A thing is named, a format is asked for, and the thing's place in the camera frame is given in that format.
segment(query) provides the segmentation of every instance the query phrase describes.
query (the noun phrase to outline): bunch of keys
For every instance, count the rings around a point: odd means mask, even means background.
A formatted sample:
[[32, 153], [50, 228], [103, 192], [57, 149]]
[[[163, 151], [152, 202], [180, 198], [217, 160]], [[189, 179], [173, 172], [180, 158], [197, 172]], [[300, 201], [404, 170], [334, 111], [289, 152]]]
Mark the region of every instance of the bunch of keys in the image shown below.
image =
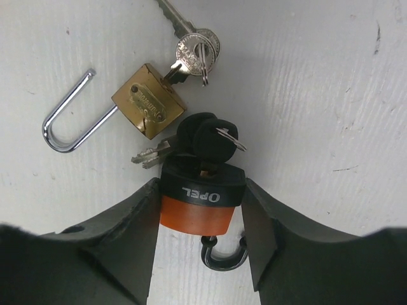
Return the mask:
[[236, 125], [218, 119], [213, 113], [201, 112], [188, 116], [179, 124], [175, 135], [163, 139], [156, 148], [139, 153], [132, 162], [142, 163], [148, 169], [163, 163], [170, 155], [190, 154], [215, 168], [226, 163], [236, 149], [247, 150], [238, 140]]
[[178, 82], [183, 82], [188, 75], [202, 76], [202, 84], [208, 85], [208, 73], [213, 69], [221, 43], [219, 38], [209, 29], [197, 29], [192, 22], [187, 21], [167, 0], [156, 0], [163, 14], [172, 23], [175, 36], [180, 40], [177, 44], [177, 61], [171, 66], [176, 68], [181, 64]]
[[144, 168], [163, 162], [161, 224], [188, 234], [225, 234], [246, 185], [245, 172], [226, 164], [237, 149], [246, 150], [237, 127], [203, 112], [184, 119], [176, 135], [157, 148], [134, 157]]

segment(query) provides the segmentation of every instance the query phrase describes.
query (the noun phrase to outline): key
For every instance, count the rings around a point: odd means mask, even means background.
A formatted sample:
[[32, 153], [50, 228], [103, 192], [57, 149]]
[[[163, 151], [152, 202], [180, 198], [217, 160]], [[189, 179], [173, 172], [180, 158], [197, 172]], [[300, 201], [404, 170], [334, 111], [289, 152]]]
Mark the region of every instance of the key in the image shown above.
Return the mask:
[[179, 40], [176, 48], [176, 62], [171, 66], [173, 69], [181, 64], [180, 73], [193, 76], [202, 75], [202, 65], [199, 57], [200, 44], [205, 48], [205, 63], [210, 72], [216, 61], [216, 52], [212, 43], [204, 35], [190, 33]]
[[236, 125], [223, 119], [207, 119], [193, 137], [193, 154], [212, 164], [225, 163], [235, 154], [237, 148], [231, 138], [236, 141], [238, 139]]
[[238, 149], [240, 149], [241, 151], [246, 151], [247, 147], [245, 145], [243, 145], [241, 142], [239, 142], [238, 139], [234, 138], [232, 135], [229, 134], [229, 130], [226, 128], [216, 128], [217, 132], [219, 135], [221, 135], [222, 137], [228, 139], [230, 142], [232, 142], [233, 144], [236, 145], [236, 147]]
[[174, 154], [179, 147], [178, 138], [176, 135], [162, 140], [156, 148], [147, 148], [132, 158], [135, 164], [142, 163], [144, 169], [152, 168], [164, 161], [167, 156]]
[[182, 39], [185, 35], [199, 33], [204, 35], [215, 47], [216, 58], [221, 50], [219, 38], [210, 29], [196, 29], [192, 22], [187, 21], [168, 0], [156, 0], [164, 16], [171, 21], [175, 36]]
[[201, 112], [188, 116], [178, 126], [177, 133], [162, 140], [156, 148], [147, 148], [132, 158], [135, 164], [143, 163], [143, 168], [148, 169], [158, 165], [164, 159], [176, 152], [193, 154], [193, 136], [200, 125], [207, 119], [216, 118], [213, 113]]
[[179, 39], [187, 34], [195, 33], [197, 31], [192, 22], [187, 21], [187, 19], [185, 19], [169, 1], [156, 1], [158, 2], [158, 6], [162, 9], [164, 16], [171, 21], [175, 30], [174, 34]]
[[163, 78], [151, 64], [144, 64], [112, 96], [118, 109], [150, 140], [186, 110], [171, 86], [181, 66], [173, 67]]
[[[219, 38], [209, 29], [196, 29], [168, 0], [156, 1], [164, 16], [171, 21], [174, 34], [180, 39], [176, 51], [177, 61], [173, 66], [182, 63], [180, 73], [202, 76], [203, 85], [208, 85], [207, 74], [212, 70], [220, 52]], [[203, 48], [201, 44], [205, 45], [205, 52], [199, 52]], [[178, 77], [177, 82], [183, 82], [186, 78], [187, 76]]]

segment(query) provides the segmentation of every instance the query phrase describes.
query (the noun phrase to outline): silver key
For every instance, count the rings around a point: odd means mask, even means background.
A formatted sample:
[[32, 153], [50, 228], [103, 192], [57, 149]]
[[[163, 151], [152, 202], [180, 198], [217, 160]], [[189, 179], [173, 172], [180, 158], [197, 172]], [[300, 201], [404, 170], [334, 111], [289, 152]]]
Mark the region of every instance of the silver key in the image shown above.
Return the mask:
[[175, 35], [181, 39], [189, 33], [195, 33], [197, 29], [192, 22], [187, 21], [177, 9], [167, 0], [156, 0], [158, 6], [163, 10], [164, 16], [171, 21]]
[[142, 163], [145, 169], [152, 168], [163, 163], [167, 156], [174, 154], [178, 150], [178, 138], [176, 135], [163, 139], [156, 148], [147, 148], [132, 158], [135, 164]]
[[207, 72], [210, 72], [216, 61], [216, 51], [210, 40], [199, 33], [190, 33], [180, 39], [176, 48], [177, 60], [171, 66], [171, 69], [182, 64], [182, 67], [179, 69], [180, 73], [201, 76], [202, 65], [198, 56], [200, 44], [205, 45], [205, 63]]
[[175, 30], [175, 36], [182, 39], [185, 35], [191, 33], [199, 33], [204, 35], [214, 46], [216, 58], [219, 56], [219, 52], [221, 51], [221, 43], [215, 33], [213, 33], [210, 29], [195, 28], [193, 23], [185, 19], [169, 1], [156, 1], [158, 6], [162, 9], [164, 16], [171, 21]]
[[241, 151], [246, 151], [247, 147], [245, 145], [243, 145], [241, 142], [239, 142], [238, 139], [236, 139], [235, 137], [232, 137], [229, 133], [227, 129], [224, 128], [216, 128], [217, 133], [219, 135], [221, 135], [222, 137], [228, 139], [230, 142], [232, 142], [233, 144], [236, 145], [236, 147], [238, 149], [240, 149]]
[[[207, 85], [207, 74], [212, 70], [215, 61], [217, 60], [221, 48], [219, 38], [209, 29], [196, 29], [192, 22], [185, 19], [175, 7], [168, 0], [156, 0], [159, 7], [162, 9], [164, 16], [169, 19], [172, 23], [172, 26], [175, 30], [175, 35], [180, 39], [180, 42], [177, 45], [177, 62], [172, 66], [177, 66], [182, 64], [180, 73], [187, 75], [199, 76], [202, 75], [203, 85]], [[194, 36], [191, 34], [200, 34], [206, 41], [202, 41], [201, 36]], [[184, 49], [185, 40], [189, 42], [187, 50]], [[195, 45], [190, 45], [192, 41], [201, 40]], [[205, 58], [199, 58], [198, 49], [200, 48], [199, 44], [204, 43], [205, 49], [208, 52], [204, 52]]]

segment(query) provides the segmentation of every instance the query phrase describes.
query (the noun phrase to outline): key blade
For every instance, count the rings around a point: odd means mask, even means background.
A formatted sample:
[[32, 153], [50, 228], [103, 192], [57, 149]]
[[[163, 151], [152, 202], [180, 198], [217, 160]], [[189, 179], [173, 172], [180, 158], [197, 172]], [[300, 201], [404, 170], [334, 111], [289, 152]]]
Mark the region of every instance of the key blade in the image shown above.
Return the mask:
[[145, 162], [146, 160], [157, 157], [166, 149], [170, 149], [168, 141], [160, 142], [156, 148], [147, 148], [145, 151], [140, 152], [136, 157], [132, 157], [132, 162], [135, 164]]
[[153, 166], [155, 166], [156, 164], [159, 163], [155, 163], [156, 159], [164, 159], [164, 157], [166, 155], [168, 155], [169, 153], [171, 153], [173, 150], [171, 148], [167, 148], [167, 149], [162, 149], [160, 151], [154, 151], [154, 152], [150, 152], [150, 153], [140, 153], [138, 154], [136, 157], [132, 157], [132, 163], [135, 164], [140, 164], [143, 163], [143, 168], [145, 168], [145, 164], [150, 164], [151, 166], [148, 168], [151, 168]]
[[222, 137], [224, 137], [224, 138], [228, 139], [229, 141], [231, 141], [241, 151], [246, 151], [247, 150], [247, 147], [245, 145], [243, 145], [241, 142], [239, 142], [239, 140], [232, 137], [225, 129], [216, 128], [216, 130], [217, 130], [217, 133], [219, 135], [221, 135]]
[[155, 156], [154, 158], [148, 159], [146, 160], [143, 164], [142, 167], [145, 170], [148, 170], [156, 165], [159, 165], [161, 163], [164, 162], [165, 158], [167, 156], [170, 156], [171, 154], [173, 154], [174, 151], [172, 149], [167, 149], [166, 151], [162, 151], [160, 152], [157, 156]]
[[183, 66], [182, 63], [177, 64], [176, 62], [174, 65], [171, 66], [170, 72], [168, 72], [167, 75], [164, 76], [163, 80], [167, 81], [171, 85], [185, 82], [186, 78], [188, 77], [188, 74], [179, 72], [182, 66]]
[[164, 16], [171, 21], [172, 27], [175, 30], [175, 35], [181, 39], [188, 33], [194, 33], [195, 29], [192, 22], [187, 21], [177, 9], [167, 0], [156, 0], [158, 6], [162, 9]]
[[176, 73], [179, 72], [179, 73], [183, 73], [186, 75], [189, 75], [191, 73], [190, 70], [188, 69], [188, 67], [180, 60], [176, 60], [176, 62], [173, 65], [171, 65], [170, 68], [171, 68], [171, 70], [176, 70]]

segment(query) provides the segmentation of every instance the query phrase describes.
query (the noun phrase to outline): padlock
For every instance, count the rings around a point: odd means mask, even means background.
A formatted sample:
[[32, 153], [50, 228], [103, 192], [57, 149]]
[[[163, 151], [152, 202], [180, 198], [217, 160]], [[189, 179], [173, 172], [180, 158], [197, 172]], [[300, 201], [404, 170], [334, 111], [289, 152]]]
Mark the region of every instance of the padlock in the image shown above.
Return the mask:
[[144, 64], [113, 96], [126, 118], [148, 139], [154, 138], [185, 110], [170, 81]]
[[162, 225], [201, 236], [227, 232], [245, 192], [245, 172], [226, 163], [210, 168], [195, 156], [167, 157], [160, 179]]

